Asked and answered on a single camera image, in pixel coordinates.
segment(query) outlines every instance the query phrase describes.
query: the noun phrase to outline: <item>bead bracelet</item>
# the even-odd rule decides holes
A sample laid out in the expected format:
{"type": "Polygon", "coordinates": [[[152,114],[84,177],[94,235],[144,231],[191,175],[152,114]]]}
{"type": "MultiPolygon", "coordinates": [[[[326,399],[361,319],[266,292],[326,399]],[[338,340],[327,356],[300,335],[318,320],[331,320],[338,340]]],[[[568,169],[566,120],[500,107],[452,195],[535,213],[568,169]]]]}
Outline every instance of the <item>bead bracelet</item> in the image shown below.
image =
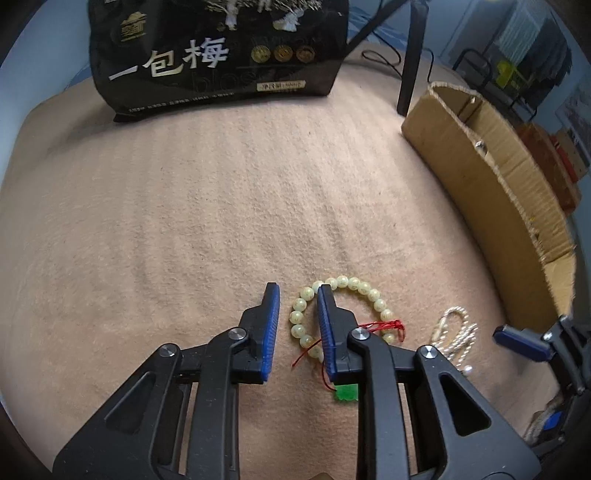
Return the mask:
{"type": "MultiPolygon", "coordinates": [[[[300,290],[299,298],[294,300],[292,305],[293,311],[290,313],[290,322],[293,324],[291,327],[291,335],[294,338],[299,339],[300,346],[307,351],[308,355],[312,358],[318,359],[320,363],[324,361],[324,352],[322,346],[318,344],[319,340],[314,340],[312,335],[308,335],[306,327],[301,323],[304,319],[303,311],[308,306],[308,302],[314,299],[314,296],[318,293],[318,289],[322,284],[330,285],[332,290],[337,288],[356,291],[360,295],[367,297],[367,299],[373,303],[374,310],[379,313],[379,319],[381,322],[392,323],[389,329],[382,330],[381,328],[374,328],[373,330],[380,331],[384,341],[390,345],[394,345],[397,341],[396,336],[391,332],[392,329],[398,329],[398,340],[404,340],[404,326],[400,321],[392,322],[394,319],[394,313],[392,310],[387,308],[386,302],[380,298],[380,291],[372,288],[369,283],[362,281],[357,277],[347,278],[344,275],[340,275],[336,278],[327,278],[324,282],[317,280],[311,287],[304,287],[300,290]]],[[[378,322],[372,322],[368,325],[375,325],[378,322]]]]}

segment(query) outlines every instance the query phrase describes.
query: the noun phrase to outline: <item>black snack bag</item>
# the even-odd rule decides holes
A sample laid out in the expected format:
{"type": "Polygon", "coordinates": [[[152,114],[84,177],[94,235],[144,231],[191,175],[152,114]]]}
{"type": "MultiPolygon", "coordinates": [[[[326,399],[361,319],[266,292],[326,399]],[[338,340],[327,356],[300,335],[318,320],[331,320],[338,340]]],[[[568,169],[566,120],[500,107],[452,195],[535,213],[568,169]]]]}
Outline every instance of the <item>black snack bag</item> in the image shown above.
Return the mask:
{"type": "Polygon", "coordinates": [[[348,0],[89,0],[96,89],[133,121],[269,93],[328,95],[348,0]]]}

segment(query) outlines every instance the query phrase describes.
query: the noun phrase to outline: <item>beige blanket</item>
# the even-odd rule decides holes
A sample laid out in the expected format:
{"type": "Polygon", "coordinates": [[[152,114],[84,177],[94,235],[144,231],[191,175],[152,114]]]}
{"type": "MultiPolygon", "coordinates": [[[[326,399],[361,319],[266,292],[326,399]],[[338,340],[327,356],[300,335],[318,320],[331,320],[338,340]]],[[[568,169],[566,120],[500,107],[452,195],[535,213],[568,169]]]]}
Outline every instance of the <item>beige blanket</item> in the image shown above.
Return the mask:
{"type": "MultiPolygon", "coordinates": [[[[241,391],[244,480],[355,477],[356,404],[333,401],[313,360],[290,367],[290,306],[316,279],[380,289],[411,349],[467,308],[471,379],[519,430],[553,395],[544,365],[493,344],[504,315],[481,253],[401,136],[400,81],[363,65],[345,64],[327,98],[116,125],[87,80],[31,112],[0,192],[0,389],[46,465],[158,345],[206,343],[267,281],[280,328],[269,383],[241,391]]],[[[461,82],[438,66],[433,79],[461,82]]],[[[374,318],[356,296],[337,302],[374,318]]],[[[305,324],[317,332],[313,309],[305,324]]]]}

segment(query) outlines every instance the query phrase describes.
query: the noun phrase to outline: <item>hanging clothes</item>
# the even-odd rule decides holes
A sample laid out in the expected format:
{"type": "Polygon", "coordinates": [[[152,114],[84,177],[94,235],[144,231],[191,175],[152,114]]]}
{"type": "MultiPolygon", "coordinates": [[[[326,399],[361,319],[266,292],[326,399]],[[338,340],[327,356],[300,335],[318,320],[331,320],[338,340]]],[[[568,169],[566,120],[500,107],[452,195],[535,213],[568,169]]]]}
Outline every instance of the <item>hanging clothes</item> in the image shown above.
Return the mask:
{"type": "Polygon", "coordinates": [[[547,18],[518,66],[524,77],[534,78],[521,97],[530,107],[538,108],[552,88],[562,83],[572,64],[572,52],[562,30],[553,19],[547,18]]]}

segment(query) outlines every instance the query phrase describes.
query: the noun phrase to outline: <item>pearl necklace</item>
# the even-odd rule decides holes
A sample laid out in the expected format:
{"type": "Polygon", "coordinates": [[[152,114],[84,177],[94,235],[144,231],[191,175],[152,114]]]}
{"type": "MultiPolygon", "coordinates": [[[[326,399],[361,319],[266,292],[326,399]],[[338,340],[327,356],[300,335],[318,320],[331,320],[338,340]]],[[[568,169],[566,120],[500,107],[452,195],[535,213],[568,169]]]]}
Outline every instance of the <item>pearl necklace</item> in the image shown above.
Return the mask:
{"type": "MultiPolygon", "coordinates": [[[[470,352],[472,345],[474,345],[474,342],[476,341],[477,330],[478,325],[476,323],[469,323],[468,312],[466,309],[462,307],[451,307],[443,312],[443,315],[439,319],[437,326],[433,329],[433,334],[431,335],[431,345],[437,348],[445,356],[445,358],[447,358],[452,363],[454,357],[458,352],[461,351],[462,353],[460,358],[458,358],[456,363],[456,368],[460,370],[463,361],[466,359],[468,352],[470,352]],[[457,333],[452,342],[447,347],[441,349],[441,345],[448,334],[447,321],[449,317],[454,314],[462,318],[462,326],[460,327],[460,331],[457,333]]],[[[467,376],[472,372],[472,367],[470,365],[466,365],[460,370],[460,372],[467,376]]]]}

